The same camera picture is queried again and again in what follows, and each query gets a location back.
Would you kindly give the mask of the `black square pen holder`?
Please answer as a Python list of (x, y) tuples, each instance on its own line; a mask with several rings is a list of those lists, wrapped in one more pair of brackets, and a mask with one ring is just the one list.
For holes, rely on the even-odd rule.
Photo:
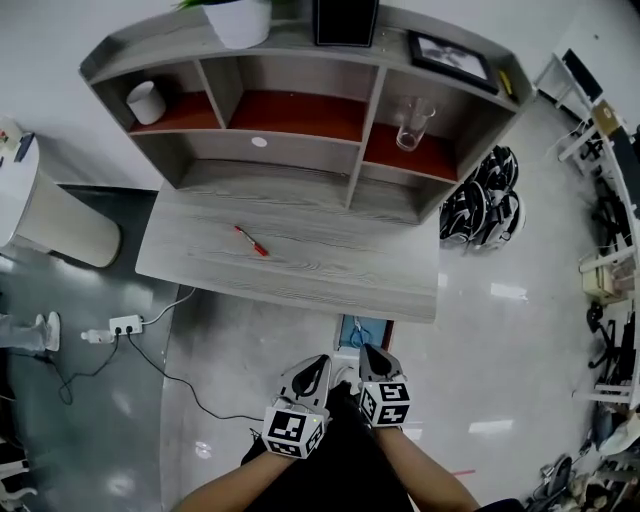
[(370, 47), (379, 0), (313, 0), (316, 46)]

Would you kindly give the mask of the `grey wood-grain table top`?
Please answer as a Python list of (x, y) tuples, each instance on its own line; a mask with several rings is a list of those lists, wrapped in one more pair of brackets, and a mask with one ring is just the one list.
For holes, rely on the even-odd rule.
[[(269, 255), (258, 254), (235, 226)], [(430, 225), (363, 218), (296, 191), (239, 181), (162, 190), (136, 270), (325, 312), (431, 323), (437, 311), (438, 249)]]

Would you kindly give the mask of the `blue handled scissors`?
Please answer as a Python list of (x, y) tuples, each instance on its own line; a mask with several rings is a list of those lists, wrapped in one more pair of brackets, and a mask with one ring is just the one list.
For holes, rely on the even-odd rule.
[(353, 329), (350, 334), (350, 344), (354, 348), (360, 348), (365, 344), (369, 344), (373, 337), (369, 330), (367, 330), (361, 323), (357, 316), (353, 317)]

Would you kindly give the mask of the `blue notebook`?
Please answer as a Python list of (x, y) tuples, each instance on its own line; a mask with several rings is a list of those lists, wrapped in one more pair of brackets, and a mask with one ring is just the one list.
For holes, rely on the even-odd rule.
[[(354, 316), (351, 316), (351, 315), (345, 315), (343, 317), (342, 326), (341, 326), (340, 335), (339, 335), (339, 341), (338, 341), (339, 347), (354, 348), (350, 344), (350, 340), (349, 340), (350, 334), (353, 329), (353, 317)], [(369, 344), (377, 347), (381, 347), (384, 342), (387, 321), (382, 319), (376, 319), (376, 318), (359, 317), (359, 316), (357, 317), (360, 319), (362, 325), (367, 330), (369, 330), (370, 333), (372, 334), (373, 339)]]

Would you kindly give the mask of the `clear drinking glass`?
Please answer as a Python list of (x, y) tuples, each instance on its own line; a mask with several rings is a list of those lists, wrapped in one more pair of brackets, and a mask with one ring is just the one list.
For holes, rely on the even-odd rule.
[(396, 136), (398, 147), (407, 152), (414, 151), (435, 114), (436, 107), (430, 99), (404, 97), (399, 108), (400, 125)]

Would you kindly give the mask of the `white wooden desk drawer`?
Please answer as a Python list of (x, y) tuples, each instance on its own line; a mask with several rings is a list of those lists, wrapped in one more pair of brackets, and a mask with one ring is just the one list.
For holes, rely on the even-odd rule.
[[(357, 365), (361, 347), (359, 349), (356, 349), (356, 348), (347, 348), (347, 347), (338, 346), (339, 335), (340, 335), (340, 330), (341, 330), (344, 316), (345, 315), (340, 315), (337, 322), (337, 327), (336, 327), (334, 341), (333, 341), (333, 347), (334, 347), (333, 357), (337, 360), (346, 361), (348, 363), (354, 363), (355, 365)], [(394, 322), (392, 320), (386, 320), (386, 321), (387, 321), (387, 326), (385, 330), (384, 342), (380, 348), (384, 350), (389, 350), (391, 346), (392, 337), (393, 337)]]

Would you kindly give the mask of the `pile of black white helmets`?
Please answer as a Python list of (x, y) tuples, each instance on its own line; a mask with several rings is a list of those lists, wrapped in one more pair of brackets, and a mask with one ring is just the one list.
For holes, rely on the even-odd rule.
[(515, 190), (520, 166), (508, 146), (495, 146), (440, 210), (440, 241), (476, 251), (499, 249), (526, 224), (524, 200)]

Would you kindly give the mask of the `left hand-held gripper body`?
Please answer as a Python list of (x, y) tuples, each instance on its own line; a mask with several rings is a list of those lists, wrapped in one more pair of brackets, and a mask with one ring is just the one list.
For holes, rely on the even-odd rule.
[(327, 430), (328, 394), (289, 397), (277, 394), (265, 410), (262, 440), (266, 449), (289, 458), (308, 458)]

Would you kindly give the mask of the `beige box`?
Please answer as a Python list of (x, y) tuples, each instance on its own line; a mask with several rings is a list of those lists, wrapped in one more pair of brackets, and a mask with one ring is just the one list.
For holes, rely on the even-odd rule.
[(587, 258), (580, 266), (583, 292), (602, 305), (621, 302), (635, 289), (636, 263), (631, 255), (617, 260)]

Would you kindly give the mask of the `tan cardboard box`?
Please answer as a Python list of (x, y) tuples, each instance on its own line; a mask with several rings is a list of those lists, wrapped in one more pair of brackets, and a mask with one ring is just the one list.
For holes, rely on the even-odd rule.
[(591, 114), (597, 129), (606, 137), (610, 137), (619, 128), (624, 128), (619, 116), (605, 99), (594, 105)]

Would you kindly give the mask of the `large black monitor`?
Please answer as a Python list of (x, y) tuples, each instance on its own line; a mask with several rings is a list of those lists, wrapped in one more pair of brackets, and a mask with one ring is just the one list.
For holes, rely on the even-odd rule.
[(640, 146), (630, 140), (623, 127), (614, 130), (609, 139), (624, 182), (635, 207), (634, 216), (640, 220)]

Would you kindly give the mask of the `red pen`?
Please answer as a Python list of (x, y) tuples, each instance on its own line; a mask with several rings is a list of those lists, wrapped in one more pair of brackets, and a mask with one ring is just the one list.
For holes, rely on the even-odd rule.
[(235, 230), (238, 233), (240, 233), (248, 241), (248, 243), (253, 247), (253, 249), (262, 257), (267, 257), (269, 255), (269, 252), (241, 227), (235, 226)]

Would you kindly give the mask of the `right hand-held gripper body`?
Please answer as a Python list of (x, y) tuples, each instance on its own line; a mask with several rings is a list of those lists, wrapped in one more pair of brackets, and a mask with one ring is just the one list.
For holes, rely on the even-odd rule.
[(409, 386), (404, 375), (362, 383), (359, 408), (372, 428), (401, 427), (410, 406)]

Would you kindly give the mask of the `person's left forearm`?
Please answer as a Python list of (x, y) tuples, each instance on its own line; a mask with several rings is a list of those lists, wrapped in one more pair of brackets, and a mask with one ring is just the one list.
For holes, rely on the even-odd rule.
[(243, 512), (295, 462), (264, 452), (192, 491), (171, 512)]

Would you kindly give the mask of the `person's black trousers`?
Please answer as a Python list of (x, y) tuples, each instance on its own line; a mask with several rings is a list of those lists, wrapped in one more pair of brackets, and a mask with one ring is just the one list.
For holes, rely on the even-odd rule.
[(414, 512), (348, 382), (329, 392), (327, 407), (331, 421), (318, 448), (288, 467), (245, 512)]

